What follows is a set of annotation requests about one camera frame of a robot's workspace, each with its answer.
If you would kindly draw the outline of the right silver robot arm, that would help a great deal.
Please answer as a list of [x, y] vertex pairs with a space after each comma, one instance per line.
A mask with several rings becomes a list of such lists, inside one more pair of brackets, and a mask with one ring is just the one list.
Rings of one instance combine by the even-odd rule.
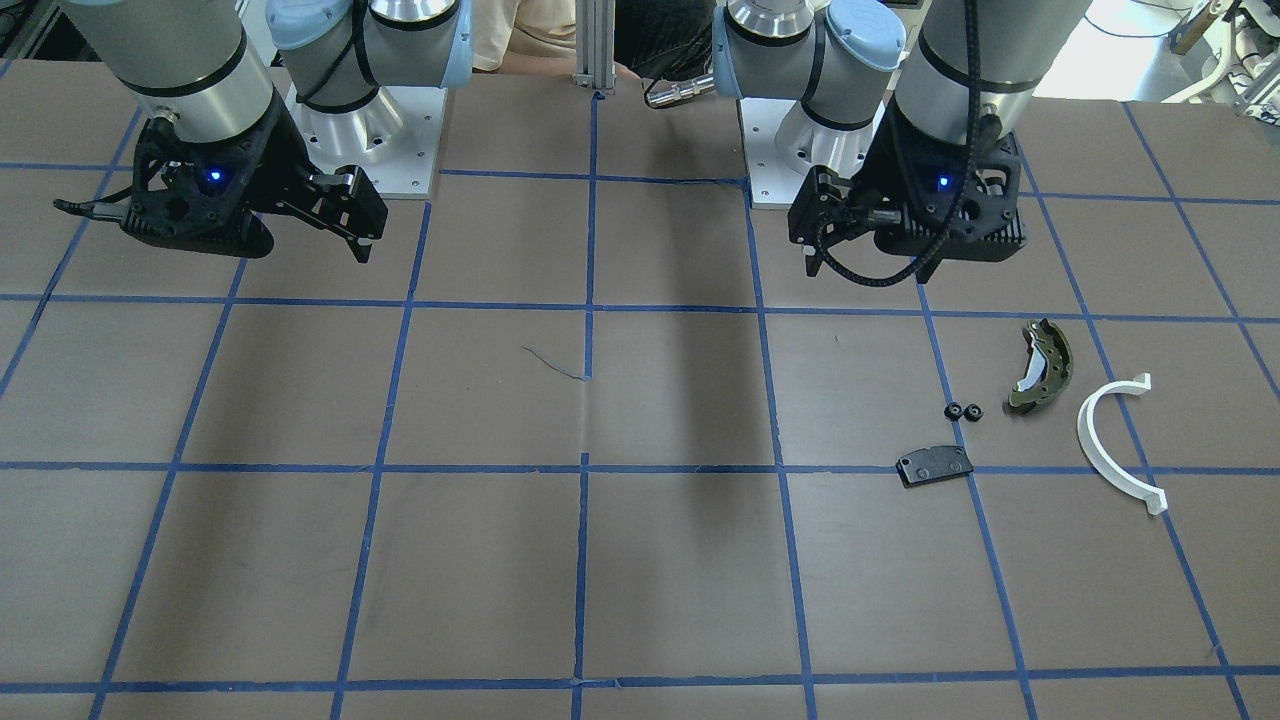
[[227, 1], [61, 9], [146, 122], [128, 187], [54, 206], [156, 249], [265, 258], [262, 217], [274, 214], [343, 238], [366, 263], [388, 209], [365, 167], [411, 135], [390, 88], [452, 88], [472, 74], [468, 1], [268, 3], [293, 102]]

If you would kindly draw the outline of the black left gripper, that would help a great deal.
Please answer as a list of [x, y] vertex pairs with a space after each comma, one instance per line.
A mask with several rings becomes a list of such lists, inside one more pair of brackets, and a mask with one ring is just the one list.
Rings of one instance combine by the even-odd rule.
[[1016, 140], [992, 114], [980, 117], [977, 136], [975, 168], [966, 173], [966, 145], [928, 136], [892, 101], [854, 179], [810, 168], [788, 209], [788, 240], [803, 250], [806, 277], [823, 265], [845, 279], [855, 277], [829, 252], [849, 238], [851, 224], [874, 232], [883, 252], [924, 254], [945, 228], [955, 199], [960, 205], [954, 227], [938, 252], [916, 269], [918, 284], [927, 284], [945, 259], [1001, 263], [1024, 249]]

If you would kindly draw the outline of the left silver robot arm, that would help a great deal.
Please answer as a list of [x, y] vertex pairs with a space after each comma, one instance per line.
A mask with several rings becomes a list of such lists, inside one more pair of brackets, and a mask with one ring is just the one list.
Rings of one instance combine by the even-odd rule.
[[776, 147], [803, 174], [787, 223], [806, 274], [881, 288], [1023, 250], [1014, 129], [1088, 6], [933, 1], [910, 42], [879, 1], [722, 3], [716, 88], [791, 102]]

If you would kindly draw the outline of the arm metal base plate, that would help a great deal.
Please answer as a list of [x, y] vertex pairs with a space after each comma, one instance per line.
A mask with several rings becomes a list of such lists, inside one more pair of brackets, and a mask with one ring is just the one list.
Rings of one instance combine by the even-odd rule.
[[841, 131], [813, 120], [799, 101], [746, 97], [739, 101], [751, 200], [760, 209], [788, 209], [814, 167], [856, 176], [886, 110], [879, 102], [868, 126]]
[[285, 106], [312, 164], [325, 172], [360, 167], [383, 199], [430, 197], [447, 90], [383, 87], [364, 106], [342, 113], [307, 108], [294, 96], [289, 88]]

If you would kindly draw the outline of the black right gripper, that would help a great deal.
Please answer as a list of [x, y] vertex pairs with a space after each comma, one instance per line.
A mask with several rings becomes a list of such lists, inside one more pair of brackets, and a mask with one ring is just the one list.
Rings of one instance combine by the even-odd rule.
[[274, 247], [261, 213], [342, 237], [361, 264], [388, 218], [361, 167], [319, 172], [278, 95], [248, 129], [211, 143], [179, 140], [161, 118], [145, 123], [120, 223], [127, 234], [159, 249], [256, 259]]

